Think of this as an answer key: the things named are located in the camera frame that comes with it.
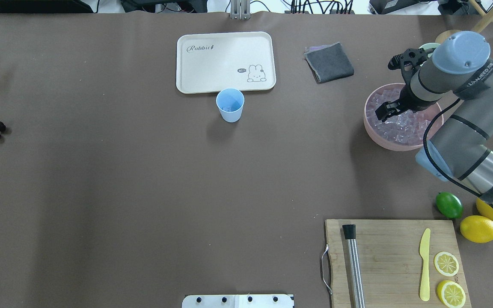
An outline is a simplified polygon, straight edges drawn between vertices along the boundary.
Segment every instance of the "yellow knife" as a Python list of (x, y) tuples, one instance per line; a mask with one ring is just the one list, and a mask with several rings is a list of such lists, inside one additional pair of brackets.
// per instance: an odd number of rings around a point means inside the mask
[(419, 298), (424, 302), (429, 300), (429, 238), (431, 230), (425, 229), (419, 242), (419, 255), (423, 259), (423, 270), (421, 272), (421, 282), (419, 283)]

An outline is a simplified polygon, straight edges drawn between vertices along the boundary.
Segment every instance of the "tabletop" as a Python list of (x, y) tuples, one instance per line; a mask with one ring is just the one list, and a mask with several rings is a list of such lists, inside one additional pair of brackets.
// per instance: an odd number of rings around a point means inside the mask
[[(416, 151), (372, 142), (362, 111), (372, 90), (402, 81), (393, 55), (477, 21), (0, 15), (0, 307), (180, 307), (188, 294), (240, 293), (329, 307), (325, 219), (443, 219), (440, 191), (474, 213), (475, 197), (418, 166)], [(227, 123), (215, 93), (176, 89), (176, 42), (236, 31), (271, 35), (276, 85), (245, 93)], [(493, 57), (493, 24), (482, 34)], [(305, 47), (337, 41), (355, 74), (317, 84)], [(473, 306), (493, 307), (493, 242), (457, 240)]]

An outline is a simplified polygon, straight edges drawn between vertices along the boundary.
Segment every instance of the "pink bowl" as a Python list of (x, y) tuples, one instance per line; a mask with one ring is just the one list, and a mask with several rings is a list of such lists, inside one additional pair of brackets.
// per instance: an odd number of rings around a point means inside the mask
[[(387, 148), (387, 150), (392, 150), (392, 151), (410, 151), (410, 150), (415, 150), (417, 148), (421, 148), (423, 146), (423, 142), (420, 140), (419, 143), (417, 142), (416, 144), (401, 144), (399, 142), (396, 142), (395, 140), (387, 140), (383, 136), (379, 134), (379, 130), (376, 131), (372, 124), (369, 123), (368, 121), (368, 115), (366, 114), (366, 107), (368, 106), (368, 103), (372, 100), (372, 98), (377, 94), (377, 95), (382, 95), (385, 90), (394, 90), (394, 89), (402, 89), (405, 84), (403, 83), (391, 83), (391, 84), (386, 84), (385, 86), (380, 86), (380, 88), (377, 88), (374, 90), (366, 99), (366, 103), (364, 104), (364, 128), (366, 129), (366, 132), (368, 133), (368, 136), (379, 146), (383, 148)], [(431, 121), (442, 109), (440, 108), (440, 105), (438, 103), (432, 105), (428, 109), (425, 109), (424, 111), (418, 111), (418, 113), (423, 113), (423, 119), (427, 121)], [(431, 130), (427, 134), (427, 140), (429, 140), (440, 127), (444, 124), (444, 116), (440, 116), (440, 120), (435, 121), (433, 126), (431, 127)]]

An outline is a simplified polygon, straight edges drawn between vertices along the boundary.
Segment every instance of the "silver rod with black tip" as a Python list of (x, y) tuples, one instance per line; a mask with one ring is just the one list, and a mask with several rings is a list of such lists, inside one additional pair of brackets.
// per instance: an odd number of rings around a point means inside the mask
[(351, 285), (353, 286), (353, 296), (355, 308), (364, 307), (364, 294), (362, 293), (362, 280), (360, 278), (359, 253), (356, 248), (356, 230), (355, 225), (343, 225), (344, 236), (347, 241), (347, 247), (350, 256), (350, 273)]

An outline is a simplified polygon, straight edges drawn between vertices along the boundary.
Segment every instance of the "cutting board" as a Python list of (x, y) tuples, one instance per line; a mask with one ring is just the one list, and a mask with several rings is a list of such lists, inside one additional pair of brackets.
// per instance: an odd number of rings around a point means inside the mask
[[(356, 225), (362, 288), (367, 308), (443, 308), (437, 297), (437, 284), (456, 281), (467, 296), (465, 308), (471, 308), (467, 283), (463, 273), (456, 233), (450, 220), (371, 220), (327, 219), (333, 308), (353, 307), (348, 282), (349, 255), (342, 225)], [(426, 228), (431, 229), (430, 300), (419, 299), (422, 259), (419, 241)], [(441, 251), (454, 254), (460, 271), (454, 277), (437, 272), (433, 258)]]

